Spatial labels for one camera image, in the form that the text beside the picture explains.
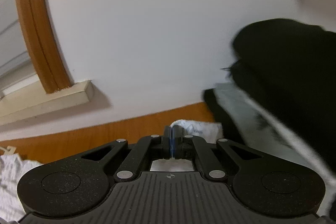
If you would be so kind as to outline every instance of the black fabric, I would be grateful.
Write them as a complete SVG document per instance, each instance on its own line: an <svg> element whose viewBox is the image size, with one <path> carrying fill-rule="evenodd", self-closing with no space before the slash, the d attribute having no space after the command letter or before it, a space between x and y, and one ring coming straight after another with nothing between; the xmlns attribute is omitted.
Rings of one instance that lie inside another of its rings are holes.
<svg viewBox="0 0 336 224"><path fill-rule="evenodd" d="M336 171L336 33L272 19L242 29L233 48L240 58L231 70L237 85Z"/></svg>
<svg viewBox="0 0 336 224"><path fill-rule="evenodd" d="M332 206L331 206L331 209L329 211L329 217L336 221L336 199L334 200Z"/></svg>
<svg viewBox="0 0 336 224"><path fill-rule="evenodd" d="M213 89L205 90L203 92L203 100L207 104L216 122L220 122L223 128L223 135L225 138L234 142L245 145L241 135L231 117L227 112L217 103L217 99Z"/></svg>

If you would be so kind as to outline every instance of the black textured plastic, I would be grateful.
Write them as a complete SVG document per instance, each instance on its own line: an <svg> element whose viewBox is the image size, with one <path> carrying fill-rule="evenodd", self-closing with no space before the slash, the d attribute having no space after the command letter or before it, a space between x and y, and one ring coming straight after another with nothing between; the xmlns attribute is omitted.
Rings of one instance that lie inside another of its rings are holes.
<svg viewBox="0 0 336 224"><path fill-rule="evenodd" d="M248 208L274 217L294 217L318 210L325 185L313 170L231 141L217 145L239 166L232 188ZM239 150L250 155L239 155Z"/></svg>
<svg viewBox="0 0 336 224"><path fill-rule="evenodd" d="M311 224L316 219L313 214L277 219L255 213L226 184L207 181L199 172L142 172L134 181L116 184L102 204L82 215L48 219L28 214L20 224Z"/></svg>
<svg viewBox="0 0 336 224"><path fill-rule="evenodd" d="M114 183L104 167L109 162L118 166L118 155L126 148L127 142L114 141L30 170L17 186L26 213L65 217L90 210Z"/></svg>

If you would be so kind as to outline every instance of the metal screw head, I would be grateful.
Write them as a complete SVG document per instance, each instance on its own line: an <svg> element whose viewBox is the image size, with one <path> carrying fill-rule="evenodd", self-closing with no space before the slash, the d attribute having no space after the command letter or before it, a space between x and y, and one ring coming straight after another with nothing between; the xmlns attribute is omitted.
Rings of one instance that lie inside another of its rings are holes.
<svg viewBox="0 0 336 224"><path fill-rule="evenodd" d="M223 178L225 176L225 172L221 171L221 170L212 170L209 172L209 176L211 176L212 178L215 179L220 179Z"/></svg>
<svg viewBox="0 0 336 224"><path fill-rule="evenodd" d="M133 173L131 171L120 171L117 173L117 177L120 179L129 179L131 176L133 175Z"/></svg>

